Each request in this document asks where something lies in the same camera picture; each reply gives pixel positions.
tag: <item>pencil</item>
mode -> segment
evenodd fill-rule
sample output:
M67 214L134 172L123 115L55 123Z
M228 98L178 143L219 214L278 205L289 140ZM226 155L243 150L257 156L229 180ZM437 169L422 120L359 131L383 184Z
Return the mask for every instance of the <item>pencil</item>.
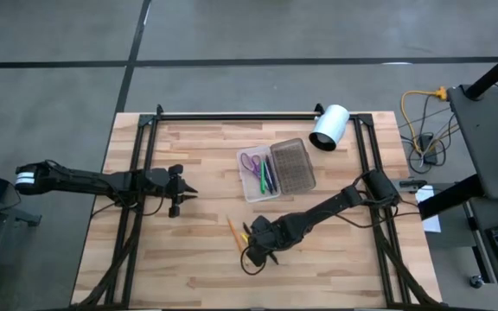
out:
M238 245L239 253L243 254L243 246L241 245L241 241L239 241L238 234L236 233L235 228L233 227L232 220L230 220L230 218L227 216L226 219L228 220L228 225L230 225L230 230L232 231L233 238L235 238L235 243ZM247 265L245 258L243 258L243 264Z

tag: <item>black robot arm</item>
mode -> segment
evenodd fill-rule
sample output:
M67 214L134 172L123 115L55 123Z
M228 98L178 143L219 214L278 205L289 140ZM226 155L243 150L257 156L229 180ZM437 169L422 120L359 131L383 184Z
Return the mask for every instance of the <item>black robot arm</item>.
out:
M20 194L44 194L49 191L67 191L80 194L106 195L123 207L134 206L139 194L172 199L169 217L180 214L180 203L195 198L186 192L197 193L181 177L182 165L167 171L153 168L147 172L134 170L101 174L70 169L46 160L16 168L16 190Z
M363 181L372 198L363 199L356 185ZM249 246L246 255L258 267L262 266L266 257L275 262L274 251L286 251L291 246L301 242L312 228L337 213L354 206L387 207L399 204L397 189L387 176L379 170L371 170L359 176L353 184L345 187L340 193L312 207L303 213L288 213L270 222L263 216L258 216L252 223L249 234Z

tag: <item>scissors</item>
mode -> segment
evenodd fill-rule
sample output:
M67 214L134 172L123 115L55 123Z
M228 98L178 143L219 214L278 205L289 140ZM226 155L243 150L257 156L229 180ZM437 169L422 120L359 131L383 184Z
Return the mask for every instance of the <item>scissors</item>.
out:
M260 179L260 156L254 155L251 158L247 153L241 154L241 165L248 171L251 171L257 178Z

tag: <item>white paper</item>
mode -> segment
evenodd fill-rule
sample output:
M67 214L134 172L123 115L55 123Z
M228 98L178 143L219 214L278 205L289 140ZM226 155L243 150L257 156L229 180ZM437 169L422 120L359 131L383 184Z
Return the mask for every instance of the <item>white paper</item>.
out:
M416 201L419 203L433 196L433 187L425 185L416 192ZM437 215L431 216L422 221L424 231L426 232L441 232L441 225L439 224L439 217Z

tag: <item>black metal frame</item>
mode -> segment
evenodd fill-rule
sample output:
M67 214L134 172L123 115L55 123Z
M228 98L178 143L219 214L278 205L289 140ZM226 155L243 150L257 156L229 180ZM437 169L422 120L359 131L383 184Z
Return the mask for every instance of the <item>black metal frame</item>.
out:
M323 108L321 105L317 105L314 112L257 112L257 113L235 113L235 112L225 112L225 113L165 113L159 105L157 107L156 114L143 114L139 116L137 122L137 132L134 142L134 149L132 151L131 165L130 168L137 168L138 158L142 146L142 141L144 137L144 130L149 127L149 141L147 144L147 150L145 154L144 170L149 170L153 150L155 148L156 141L156 129L157 125L161 121L194 121L194 120L313 120L315 117L320 116L323 113ZM357 147L359 150L359 155L361 159L362 171L368 171L370 169L368 165L368 157L366 151L366 145L364 142L362 126L366 126L368 130L368 135L370 139L372 156L374 166L377 169L382 169L382 162L380 156L380 148L378 146L378 141L376 138L374 121L371 114L361 113L352 114L349 118L350 121L354 123L355 135L357 141ZM110 269L105 273L102 280L99 282L98 286L95 287L93 292L80 304L71 305L69 308L63 308L62 310L124 310L128 309L131 298L131 287L134 277L136 256L137 256L137 245L141 235L141 225L143 218L145 204L145 195L140 194L137 198L137 209L135 212L134 224L131 229L130 236L125 240L126 227L128 224L128 218L131 209L123 209L120 214L120 221L118 223L117 239L114 247L114 252L112 256L112 265ZM380 215L377 210L370 209L370 217L373 222L380 221ZM386 211L386 218L389 219L386 222L388 237L393 250L400 257L399 241L397 238L397 231L395 229L395 224L393 222L393 215L391 210ZM385 238L383 231L380 227L376 226L373 229L374 242L376 245L376 251L378 256L378 264L380 266L380 276L382 280L382 288L384 296L386 299L386 305L392 305L396 303L393 297L393 288L391 286L389 270L387 268L386 254L380 247L381 239ZM117 275L120 267L124 263L126 257L128 261L126 264L126 273L124 276L124 287L120 302L115 302L115 291L117 283ZM401 293L402 303L411 303L408 287L405 284L403 278L398 274L398 283ZM105 294L105 299L103 304L99 304L99 300Z

